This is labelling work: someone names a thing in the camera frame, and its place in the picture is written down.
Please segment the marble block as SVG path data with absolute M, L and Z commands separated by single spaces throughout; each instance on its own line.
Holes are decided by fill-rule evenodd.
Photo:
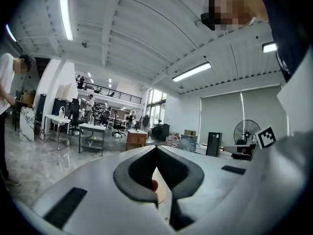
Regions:
M 35 113 L 32 108 L 22 107 L 20 112 L 20 140 L 34 141 Z

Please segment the ceiling tube light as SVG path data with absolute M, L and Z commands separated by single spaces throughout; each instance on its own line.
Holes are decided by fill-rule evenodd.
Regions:
M 179 81 L 182 81 L 182 80 L 184 80 L 184 79 L 186 79 L 186 78 L 188 78 L 190 76 L 193 76 L 193 75 L 195 75 L 197 73 L 200 73 L 200 72 L 203 72 L 205 70 L 208 70 L 211 67 L 212 66 L 211 66 L 211 64 L 209 62 L 205 62 L 205 63 L 200 64 L 200 65 L 198 65 L 198 66 L 196 66 L 196 67 L 194 67 L 194 68 L 192 68 L 192 69 L 190 69 L 190 70 L 188 70 L 186 72 L 183 72 L 180 75 L 177 75 L 177 76 L 173 77 L 172 80 L 174 82 L 179 82 Z
M 60 1 L 60 9 L 61 16 L 63 21 L 63 27 L 66 34 L 66 38 L 69 41 L 73 41 L 73 33 L 71 29 L 71 21 L 70 21 L 70 11 L 69 11 L 69 0 L 59 0 Z
M 16 43 L 17 39 L 15 38 L 15 36 L 13 35 L 13 33 L 10 30 L 10 27 L 8 24 L 5 25 L 6 31 L 9 34 L 10 38 Z
M 277 45 L 275 42 L 269 42 L 262 44 L 262 52 L 263 53 L 269 53 L 277 51 Z

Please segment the stack of water bottles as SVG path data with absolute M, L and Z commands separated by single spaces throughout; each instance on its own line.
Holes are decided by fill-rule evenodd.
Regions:
M 180 137 L 179 133 L 170 133 L 169 136 L 166 138 L 166 145 L 178 148 L 180 144 Z

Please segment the black mezzanine railing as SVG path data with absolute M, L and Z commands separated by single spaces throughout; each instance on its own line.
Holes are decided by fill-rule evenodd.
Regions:
M 76 84 L 77 84 L 78 89 L 86 91 L 89 94 L 108 96 L 108 97 L 121 99 L 127 102 L 136 103 L 136 104 L 141 104 L 142 102 L 141 97 L 127 94 L 127 93 L 120 92 L 120 91 L 116 91 L 116 90 L 106 88 L 103 86 L 98 86 L 98 85 L 88 83 L 88 82 L 80 83 L 80 81 L 78 80 L 76 81 Z

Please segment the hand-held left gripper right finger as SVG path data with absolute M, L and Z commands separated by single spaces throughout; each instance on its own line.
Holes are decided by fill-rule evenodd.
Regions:
M 157 167 L 172 192 L 171 231 L 234 231 L 242 207 L 233 196 L 251 162 L 157 146 Z

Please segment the black office chair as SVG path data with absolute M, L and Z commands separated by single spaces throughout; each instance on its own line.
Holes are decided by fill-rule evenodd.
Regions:
M 77 135 L 79 132 L 78 127 L 80 124 L 82 124 L 82 120 L 79 117 L 79 110 L 80 110 L 80 104 L 79 100 L 73 98 L 72 102 L 69 104 L 69 118 L 70 124 L 69 124 L 69 132 L 71 135 Z
M 120 137 L 126 136 L 125 130 L 126 127 L 123 126 L 121 123 L 119 123 L 118 119 L 116 117 L 114 117 L 114 121 L 113 121 L 113 129 L 115 131 L 112 131 L 112 135 L 118 135 Z

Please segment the black cabinet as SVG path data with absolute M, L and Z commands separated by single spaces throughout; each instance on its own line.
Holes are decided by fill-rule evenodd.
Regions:
M 158 124 L 152 129 L 151 136 L 159 141 L 165 141 L 169 136 L 169 130 L 169 124 Z

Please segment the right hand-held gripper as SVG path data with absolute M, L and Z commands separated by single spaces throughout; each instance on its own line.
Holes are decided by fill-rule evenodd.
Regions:
M 273 129 L 269 126 L 255 134 L 260 149 L 268 148 L 276 142 Z

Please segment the white wall counter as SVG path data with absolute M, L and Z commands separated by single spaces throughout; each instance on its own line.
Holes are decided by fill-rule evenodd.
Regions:
M 221 155 L 231 156 L 231 154 L 251 156 L 256 148 L 256 145 L 225 145 L 223 147 L 219 147 L 217 152 L 207 152 L 207 148 L 208 146 L 205 145 L 197 146 L 196 153 L 214 157 L 219 157 Z

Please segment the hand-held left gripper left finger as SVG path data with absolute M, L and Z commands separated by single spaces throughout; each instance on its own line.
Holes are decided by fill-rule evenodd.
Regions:
M 153 145 L 136 148 L 84 164 L 51 186 L 35 202 L 33 211 L 45 217 L 72 188 L 81 188 L 87 193 L 63 226 L 64 232 L 73 235 L 173 235 L 175 230 L 154 203 L 130 199 L 113 180 L 113 172 L 121 162 L 153 148 Z

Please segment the black standing fan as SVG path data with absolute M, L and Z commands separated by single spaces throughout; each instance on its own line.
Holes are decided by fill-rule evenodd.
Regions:
M 243 148 L 237 148 L 235 154 L 252 155 L 256 148 L 255 134 L 260 131 L 259 125 L 253 120 L 243 120 L 237 124 L 233 132 L 233 138 L 236 145 L 244 145 Z

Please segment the tall window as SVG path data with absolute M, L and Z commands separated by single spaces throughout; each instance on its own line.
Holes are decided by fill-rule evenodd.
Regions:
M 164 123 L 167 94 L 156 89 L 148 92 L 148 100 L 145 115 L 150 118 L 150 127 L 153 128 Z

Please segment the grey table with white top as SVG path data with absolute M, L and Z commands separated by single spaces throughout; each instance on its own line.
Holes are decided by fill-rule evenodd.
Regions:
M 94 139 L 93 134 L 98 133 L 101 134 L 101 146 L 93 145 L 93 141 L 98 141 L 98 139 Z M 101 156 L 103 156 L 104 152 L 104 138 L 106 133 L 106 127 L 101 125 L 93 125 L 88 123 L 83 123 L 79 125 L 79 135 L 78 135 L 78 153 L 81 153 L 82 149 L 92 149 L 92 150 L 100 150 Z

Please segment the white metal table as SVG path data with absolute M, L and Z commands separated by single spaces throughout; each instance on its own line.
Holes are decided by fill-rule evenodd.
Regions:
M 48 123 L 48 121 L 52 122 L 54 124 L 53 126 L 53 132 L 50 132 L 50 126 L 51 123 Z M 66 126 L 66 136 L 61 137 L 60 136 L 60 127 Z M 60 143 L 65 142 L 66 146 L 69 145 L 69 126 L 70 126 L 70 119 L 65 117 L 59 117 L 55 115 L 45 115 L 44 117 L 44 128 L 43 128 L 43 140 L 46 142 L 48 138 L 54 140 L 57 142 L 57 151 L 60 150 Z

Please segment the grey marble slab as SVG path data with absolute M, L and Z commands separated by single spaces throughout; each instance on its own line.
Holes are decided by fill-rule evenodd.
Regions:
M 179 149 L 195 153 L 197 143 L 198 143 L 197 136 L 181 135 L 179 141 Z

